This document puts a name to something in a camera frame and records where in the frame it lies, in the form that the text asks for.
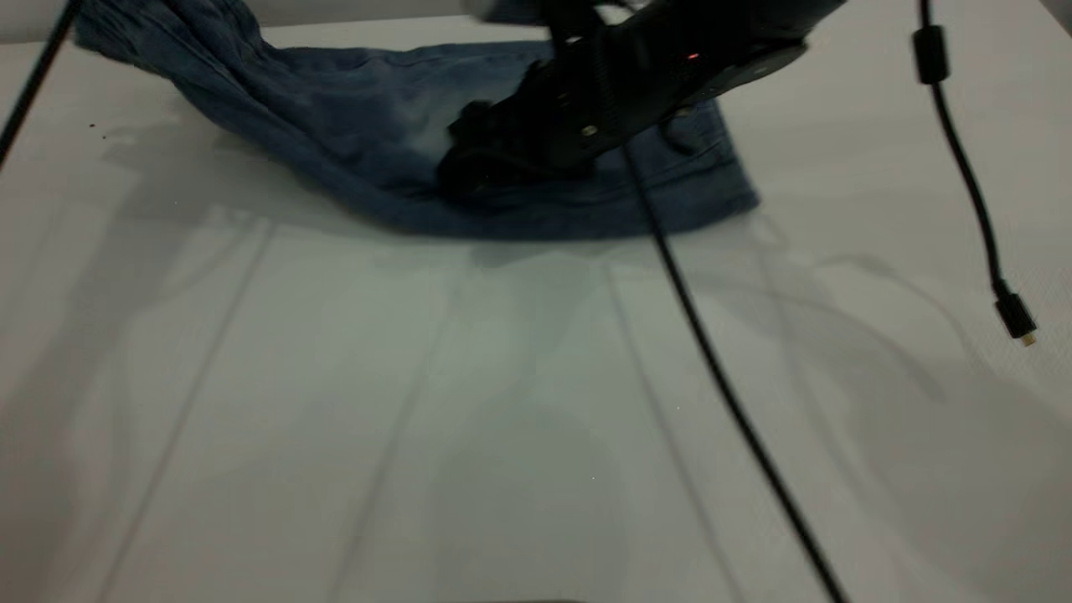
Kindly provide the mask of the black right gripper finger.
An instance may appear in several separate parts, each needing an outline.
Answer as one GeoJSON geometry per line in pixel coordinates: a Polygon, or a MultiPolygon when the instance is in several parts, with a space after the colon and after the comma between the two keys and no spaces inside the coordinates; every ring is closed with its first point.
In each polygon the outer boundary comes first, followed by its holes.
{"type": "Polygon", "coordinates": [[[592,153],[574,147],[521,142],[455,142],[435,171],[444,198],[472,198],[502,188],[574,182],[592,175],[592,153]]]}
{"type": "Polygon", "coordinates": [[[471,100],[448,126],[451,153],[489,149],[507,155],[545,155],[544,111],[547,80],[522,80],[512,95],[491,102],[471,100]]]}

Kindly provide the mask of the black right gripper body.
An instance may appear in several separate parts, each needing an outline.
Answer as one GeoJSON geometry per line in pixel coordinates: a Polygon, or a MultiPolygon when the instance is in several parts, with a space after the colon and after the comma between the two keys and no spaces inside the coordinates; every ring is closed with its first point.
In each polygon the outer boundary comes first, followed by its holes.
{"type": "Polygon", "coordinates": [[[578,167],[807,52],[838,1],[650,1],[605,23],[595,1],[540,1],[553,58],[526,77],[526,150],[578,167]]]}

